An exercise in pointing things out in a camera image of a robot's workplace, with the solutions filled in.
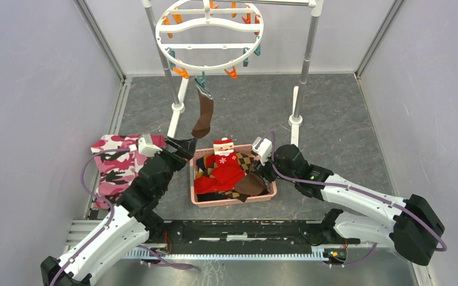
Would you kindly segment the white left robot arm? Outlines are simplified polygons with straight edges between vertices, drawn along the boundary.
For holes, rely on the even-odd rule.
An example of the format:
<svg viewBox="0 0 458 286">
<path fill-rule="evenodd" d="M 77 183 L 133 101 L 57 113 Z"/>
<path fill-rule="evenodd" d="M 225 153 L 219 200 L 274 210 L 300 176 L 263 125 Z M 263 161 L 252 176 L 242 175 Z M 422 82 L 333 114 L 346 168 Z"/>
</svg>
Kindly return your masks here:
<svg viewBox="0 0 458 286">
<path fill-rule="evenodd" d="M 168 189 L 174 173 L 194 157 L 197 139 L 165 138 L 166 147 L 141 135 L 134 145 L 117 152 L 137 150 L 147 157 L 138 175 L 115 203 L 102 200 L 109 213 L 75 247 L 59 258 L 48 256 L 40 266 L 44 285 L 94 285 L 126 253 L 146 241 L 163 237 L 163 219 L 153 210 Z"/>
</svg>

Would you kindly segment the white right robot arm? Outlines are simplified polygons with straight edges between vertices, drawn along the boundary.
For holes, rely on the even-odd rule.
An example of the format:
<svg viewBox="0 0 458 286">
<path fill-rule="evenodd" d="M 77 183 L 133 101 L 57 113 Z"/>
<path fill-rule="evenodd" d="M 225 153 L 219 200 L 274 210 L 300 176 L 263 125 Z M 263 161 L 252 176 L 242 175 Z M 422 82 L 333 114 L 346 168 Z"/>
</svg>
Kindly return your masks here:
<svg viewBox="0 0 458 286">
<path fill-rule="evenodd" d="M 344 206 L 356 213 L 332 209 L 321 226 L 328 243 L 358 239 L 393 248 L 416 265 L 429 265 L 436 252 L 447 251 L 445 227 L 429 202 L 416 194 L 409 198 L 386 195 L 350 182 L 333 171 L 308 163 L 293 144 L 274 148 L 257 138 L 252 154 L 258 156 L 256 174 L 266 182 L 282 179 L 308 198 Z"/>
</svg>

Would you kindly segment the brown striped-cuff sock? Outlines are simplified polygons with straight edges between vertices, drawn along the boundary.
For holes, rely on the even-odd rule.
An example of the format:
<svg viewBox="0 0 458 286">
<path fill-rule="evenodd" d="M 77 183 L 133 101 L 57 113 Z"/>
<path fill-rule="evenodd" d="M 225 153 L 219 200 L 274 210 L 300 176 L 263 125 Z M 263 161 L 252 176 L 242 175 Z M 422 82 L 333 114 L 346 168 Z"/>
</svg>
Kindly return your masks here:
<svg viewBox="0 0 458 286">
<path fill-rule="evenodd" d="M 202 83 L 202 79 L 195 77 L 194 81 L 196 83 L 197 94 L 199 97 L 200 115 L 196 124 L 192 128 L 191 134 L 193 137 L 201 139 L 204 138 L 211 130 L 214 101 L 209 89 Z"/>
</svg>

